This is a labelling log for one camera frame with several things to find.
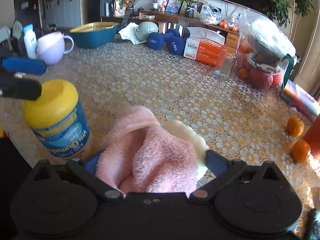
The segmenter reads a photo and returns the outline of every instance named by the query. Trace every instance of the blue bowl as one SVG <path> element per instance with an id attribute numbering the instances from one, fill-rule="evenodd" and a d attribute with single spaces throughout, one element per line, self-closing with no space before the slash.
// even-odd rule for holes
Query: blue bowl
<path id="1" fill-rule="evenodd" d="M 81 48 L 97 48 L 112 41 L 117 27 L 115 22 L 89 23 L 70 30 L 70 36 Z"/>

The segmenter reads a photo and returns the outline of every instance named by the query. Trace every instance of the red bottle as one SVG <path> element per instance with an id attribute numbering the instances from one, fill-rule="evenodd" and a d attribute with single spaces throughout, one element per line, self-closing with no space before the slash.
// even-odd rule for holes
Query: red bottle
<path id="1" fill-rule="evenodd" d="M 304 139 L 310 144 L 311 154 L 320 159 L 320 116 L 317 117 L 306 132 Z"/>

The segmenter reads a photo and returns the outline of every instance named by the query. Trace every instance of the kitchen cabinet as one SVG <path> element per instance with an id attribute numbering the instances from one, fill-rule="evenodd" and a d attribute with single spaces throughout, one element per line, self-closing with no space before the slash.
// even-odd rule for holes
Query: kitchen cabinet
<path id="1" fill-rule="evenodd" d="M 80 0 L 71 0 L 73 27 L 81 25 Z"/>
<path id="2" fill-rule="evenodd" d="M 73 27 L 71 0 L 64 0 L 64 10 L 66 16 L 66 27 Z"/>
<path id="3" fill-rule="evenodd" d="M 56 27 L 77 27 L 81 25 L 80 0 L 54 0 L 45 5 L 47 24 Z"/>
<path id="4" fill-rule="evenodd" d="M 88 0 L 88 21 L 99 22 L 100 18 L 106 16 L 106 2 L 110 0 Z"/>

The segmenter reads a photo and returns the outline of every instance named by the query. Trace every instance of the blue dumbbell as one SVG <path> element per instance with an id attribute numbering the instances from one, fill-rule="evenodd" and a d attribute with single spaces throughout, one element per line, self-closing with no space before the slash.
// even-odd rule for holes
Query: blue dumbbell
<path id="1" fill-rule="evenodd" d="M 167 48 L 171 54 L 181 55 L 186 47 L 187 38 L 172 37 L 167 41 Z"/>
<path id="2" fill-rule="evenodd" d="M 151 49 L 161 49 L 163 45 L 172 37 L 180 37 L 179 30 L 168 29 L 165 34 L 150 33 L 147 38 L 147 43 Z"/>

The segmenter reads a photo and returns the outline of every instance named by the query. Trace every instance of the fluffy pink towel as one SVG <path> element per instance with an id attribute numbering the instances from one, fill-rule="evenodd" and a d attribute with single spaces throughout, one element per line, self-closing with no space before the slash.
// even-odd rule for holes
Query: fluffy pink towel
<path id="1" fill-rule="evenodd" d="M 128 192 L 185 192 L 196 189 L 197 160 L 191 143 L 160 127 L 152 112 L 135 106 L 120 112 L 103 139 L 96 176 Z"/>

